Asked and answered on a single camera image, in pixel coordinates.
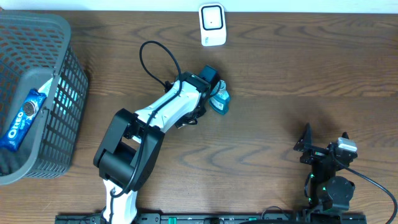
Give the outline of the teal mouthwash bottle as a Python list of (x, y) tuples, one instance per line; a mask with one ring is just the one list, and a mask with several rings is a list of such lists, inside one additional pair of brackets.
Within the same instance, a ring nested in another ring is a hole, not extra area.
[(230, 95), (224, 80), (220, 80), (211, 92), (209, 104), (219, 114), (226, 114), (229, 110)]

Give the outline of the blue Oreo cookie pack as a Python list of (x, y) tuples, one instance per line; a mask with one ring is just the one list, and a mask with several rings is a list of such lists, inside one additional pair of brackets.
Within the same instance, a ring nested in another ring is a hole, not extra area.
[(9, 129), (1, 138), (1, 148), (11, 152), (18, 151), (46, 98), (47, 94), (43, 90), (29, 91)]

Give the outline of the white wet wipes pack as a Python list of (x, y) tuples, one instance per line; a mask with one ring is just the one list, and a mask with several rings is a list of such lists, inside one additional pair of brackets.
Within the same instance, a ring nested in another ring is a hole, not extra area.
[[(39, 96), (45, 95), (47, 97), (49, 95), (52, 82), (53, 78), (50, 78), (37, 90)], [(67, 84), (66, 81), (62, 78), (58, 80), (58, 85), (60, 85), (60, 87), (58, 86), (55, 91), (55, 96), (53, 100), (53, 112), (59, 117), (63, 117), (64, 115), (66, 116), (67, 114), (69, 114), (70, 116), (76, 116), (74, 114), (76, 111), (74, 110), (76, 109), (75, 103), (79, 98), (78, 93), (75, 90), (72, 90), (72, 87), (69, 86), (69, 84)], [(36, 103), (36, 112), (39, 111), (41, 106), (39, 106), (39, 102)]]

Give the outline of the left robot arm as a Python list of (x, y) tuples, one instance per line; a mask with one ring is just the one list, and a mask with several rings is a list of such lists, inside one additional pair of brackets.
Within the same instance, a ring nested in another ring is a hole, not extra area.
[(103, 223), (132, 223), (138, 190), (152, 173), (165, 133), (173, 126), (196, 124), (205, 102), (219, 84), (218, 72), (185, 72), (148, 107), (113, 117), (93, 163), (106, 186)]

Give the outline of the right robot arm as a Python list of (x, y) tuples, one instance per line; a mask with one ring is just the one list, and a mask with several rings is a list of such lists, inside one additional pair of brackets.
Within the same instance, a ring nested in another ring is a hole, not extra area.
[(315, 146), (312, 128), (307, 123), (294, 150), (302, 153), (300, 162), (312, 168), (304, 185), (308, 208), (303, 209), (297, 219), (306, 223), (342, 223), (355, 184), (336, 173), (357, 158), (356, 143), (344, 132), (327, 147)]

